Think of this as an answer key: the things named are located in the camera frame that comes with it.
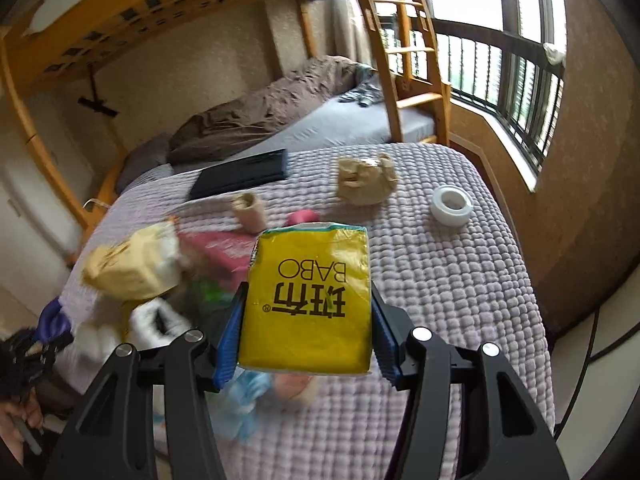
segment brown blanket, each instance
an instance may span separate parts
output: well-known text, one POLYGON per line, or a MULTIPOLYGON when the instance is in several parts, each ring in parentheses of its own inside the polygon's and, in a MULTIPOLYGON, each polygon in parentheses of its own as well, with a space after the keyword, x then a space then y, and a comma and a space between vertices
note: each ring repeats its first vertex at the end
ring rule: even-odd
POLYGON ((353 88, 356 66, 339 56, 309 59, 265 88, 194 115, 171 138, 167 159, 184 164, 242 152, 353 88))

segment tape roll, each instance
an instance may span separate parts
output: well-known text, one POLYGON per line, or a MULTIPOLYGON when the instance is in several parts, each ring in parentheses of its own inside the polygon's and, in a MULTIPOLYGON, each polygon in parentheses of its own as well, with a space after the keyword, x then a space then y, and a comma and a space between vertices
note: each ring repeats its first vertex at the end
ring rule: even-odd
POLYGON ((449 227, 460 227, 469 221, 474 206, 464 189, 440 186, 433 192, 431 213, 435 219, 449 227))

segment person's hand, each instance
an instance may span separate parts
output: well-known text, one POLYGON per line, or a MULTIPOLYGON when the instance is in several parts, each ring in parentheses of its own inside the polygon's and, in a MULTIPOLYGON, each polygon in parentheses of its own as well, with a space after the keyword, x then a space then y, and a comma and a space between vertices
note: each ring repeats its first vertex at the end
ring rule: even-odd
POLYGON ((30 428, 39 430, 42 427, 42 411, 36 398, 35 389, 31 389, 29 396, 21 404, 0 402, 0 438, 4 440, 15 459, 22 464, 24 439, 18 428, 15 427, 12 416, 19 416, 26 421, 30 428))
POLYGON ((31 389, 29 397, 24 400, 22 405, 24 406, 24 411, 27 414, 27 425, 36 430, 42 428, 44 418, 42 416, 42 411, 40 410, 40 404, 36 398, 35 388, 31 389))
POLYGON ((24 439, 15 427, 12 416, 19 416, 23 420, 27 419, 27 413, 24 406, 15 402, 0 402, 0 438, 11 451, 14 458, 22 464, 23 450, 22 443, 24 439))

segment balcony railing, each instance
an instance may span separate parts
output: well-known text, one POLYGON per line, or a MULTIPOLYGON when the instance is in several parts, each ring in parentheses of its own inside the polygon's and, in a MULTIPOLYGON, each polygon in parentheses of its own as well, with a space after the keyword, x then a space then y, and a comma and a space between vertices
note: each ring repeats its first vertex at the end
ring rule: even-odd
MULTIPOLYGON (((399 46, 394 16, 381 17, 386 46, 399 46)), ((495 116, 538 174, 556 129, 563 65, 551 65, 541 44, 492 28, 433 20, 443 79, 461 101, 495 116)), ((424 46, 419 32, 412 43, 424 46)), ((401 72, 398 55, 389 56, 401 72)), ((412 53, 412 70, 427 79, 424 52, 412 53)))

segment black object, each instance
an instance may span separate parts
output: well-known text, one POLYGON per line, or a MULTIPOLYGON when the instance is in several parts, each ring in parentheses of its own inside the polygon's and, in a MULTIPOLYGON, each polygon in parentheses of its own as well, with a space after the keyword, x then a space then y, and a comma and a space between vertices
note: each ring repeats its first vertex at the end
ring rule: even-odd
MULTIPOLYGON (((45 480, 156 480, 153 384, 164 384, 173 478, 225 479, 204 392, 218 391, 235 369, 247 290, 242 283, 231 306, 167 347, 119 346, 69 419, 45 480)), ((380 369, 410 391, 386 480, 439 478, 452 383, 463 396, 456 478, 568 480, 538 408, 495 344, 450 346, 385 304, 375 287, 371 307, 380 369)))
POLYGON ((119 112, 105 106, 104 99, 98 99, 98 90, 95 87, 94 66, 89 63, 87 68, 89 69, 89 81, 91 82, 91 93, 93 95, 93 99, 91 100, 86 97, 81 97, 78 99, 78 104, 91 108, 94 112, 106 115, 107 117, 113 118, 117 116, 119 112))
POLYGON ((261 153, 205 168, 189 192, 189 200, 247 189, 287 177, 287 150, 261 153))
POLYGON ((39 351, 36 329, 23 328, 0 343, 0 400, 20 402, 53 369, 56 355, 73 342, 66 331, 50 339, 39 351))

